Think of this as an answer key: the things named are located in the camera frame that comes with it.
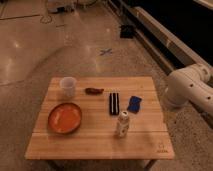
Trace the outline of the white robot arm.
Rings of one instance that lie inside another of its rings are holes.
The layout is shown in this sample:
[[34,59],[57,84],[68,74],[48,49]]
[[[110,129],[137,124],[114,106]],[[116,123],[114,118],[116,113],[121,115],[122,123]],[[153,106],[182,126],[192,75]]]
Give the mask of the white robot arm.
[[179,109],[191,101],[213,117],[213,88],[207,84],[210,78],[210,69],[201,63],[172,71],[167,76],[164,104]]

